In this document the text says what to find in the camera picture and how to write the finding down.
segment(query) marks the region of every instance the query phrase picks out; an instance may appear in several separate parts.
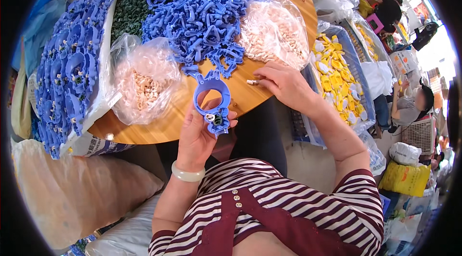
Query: pile of yellow parts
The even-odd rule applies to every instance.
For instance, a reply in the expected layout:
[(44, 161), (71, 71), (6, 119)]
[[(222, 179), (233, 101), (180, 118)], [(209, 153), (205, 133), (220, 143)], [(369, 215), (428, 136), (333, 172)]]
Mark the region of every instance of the pile of yellow parts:
[(378, 55), (375, 53), (374, 48), (373, 48), (373, 47), (375, 47), (374, 41), (372, 40), (371, 37), (369, 37), (369, 36), (364, 32), (364, 29), (363, 29), (363, 27), (362, 27), (360, 24), (355, 23), (354, 25), (355, 25), (356, 28), (359, 30), (359, 32), (361, 33), (361, 35), (364, 37), (364, 40), (366, 40), (367, 52), (369, 53), (369, 56), (371, 56), (372, 59), (373, 59), (374, 61), (378, 61)]
[(336, 35), (329, 39), (321, 33), (313, 46), (315, 65), (321, 78), (322, 96), (347, 124), (367, 120), (367, 112), (360, 103), (363, 89), (355, 81), (342, 55), (342, 45)]

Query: pile of dark green parts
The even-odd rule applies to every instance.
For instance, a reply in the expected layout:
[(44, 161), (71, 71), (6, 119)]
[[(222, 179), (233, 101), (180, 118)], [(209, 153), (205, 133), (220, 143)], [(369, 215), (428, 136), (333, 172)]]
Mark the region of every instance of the pile of dark green parts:
[(152, 14), (152, 11), (148, 9), (146, 0), (117, 0), (111, 29), (111, 45), (124, 32), (141, 38), (141, 22), (148, 14)]

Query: blue plastic crate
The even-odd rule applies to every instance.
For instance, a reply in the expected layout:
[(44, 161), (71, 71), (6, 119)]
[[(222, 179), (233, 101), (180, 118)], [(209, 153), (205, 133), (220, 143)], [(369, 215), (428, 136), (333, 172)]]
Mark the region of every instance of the blue plastic crate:
[[(330, 28), (328, 28), (323, 33), (325, 33), (329, 38), (331, 38), (333, 35), (337, 35), (339, 43), (342, 45), (343, 51), (345, 52), (343, 58), (348, 64), (348, 68), (350, 69), (354, 79), (359, 82), (363, 88), (364, 94), (361, 96), (361, 104), (367, 112), (368, 120), (352, 126), (356, 134), (361, 134), (375, 124), (375, 109), (374, 102), (369, 91), (369, 86), (367, 85), (366, 77), (364, 76), (361, 64), (359, 62), (358, 54), (355, 51), (354, 45), (351, 42), (348, 33), (343, 27), (330, 26)], [(315, 75), (311, 72), (311, 69), (303, 69), (302, 74), (313, 91), (319, 92), (316, 85)], [(308, 141), (314, 145), (323, 147), (325, 146), (324, 141), (322, 140), (322, 137), (316, 126), (307, 116), (302, 115), (297, 111), (292, 111), (292, 121), (294, 126), (292, 129), (292, 136), (295, 141)]]

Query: gray t-shirt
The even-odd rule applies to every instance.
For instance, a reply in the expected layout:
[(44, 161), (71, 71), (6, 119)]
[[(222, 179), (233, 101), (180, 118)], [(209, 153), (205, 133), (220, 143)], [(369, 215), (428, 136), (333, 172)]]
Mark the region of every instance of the gray t-shirt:
[(396, 107), (400, 111), (400, 119), (392, 119), (395, 125), (408, 126), (417, 119), (420, 110), (415, 107), (414, 97), (404, 96), (398, 99)]

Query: blue plastic part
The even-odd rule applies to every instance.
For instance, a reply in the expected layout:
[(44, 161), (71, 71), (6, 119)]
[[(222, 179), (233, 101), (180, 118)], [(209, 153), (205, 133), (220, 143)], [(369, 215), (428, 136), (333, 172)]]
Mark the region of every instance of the blue plastic part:
[(38, 133), (54, 159), (74, 130), (78, 136), (98, 77), (103, 23), (112, 0), (76, 0), (55, 23), (37, 68)]
[[(221, 134), (227, 134), (228, 127), (230, 126), (230, 122), (228, 120), (228, 105), (231, 103), (231, 93), (225, 82), (220, 79), (220, 72), (218, 70), (210, 70), (205, 78), (198, 72), (192, 75), (197, 80), (197, 87), (194, 91), (193, 97), (194, 107), (201, 115), (204, 116), (204, 120), (209, 123), (207, 126), (208, 131), (215, 134), (215, 137), (217, 138)], [(221, 94), (221, 103), (213, 109), (203, 110), (197, 103), (197, 97), (201, 92), (208, 90), (218, 91)], [(207, 114), (213, 115), (215, 119), (221, 117), (220, 123), (208, 120), (206, 117)]]
[[(176, 60), (190, 67), (209, 58), (225, 78), (242, 63), (234, 43), (247, 0), (147, 0), (154, 13), (143, 22), (143, 42), (166, 37)], [(225, 58), (225, 67), (221, 58)], [(184, 68), (186, 74), (195, 69)]]

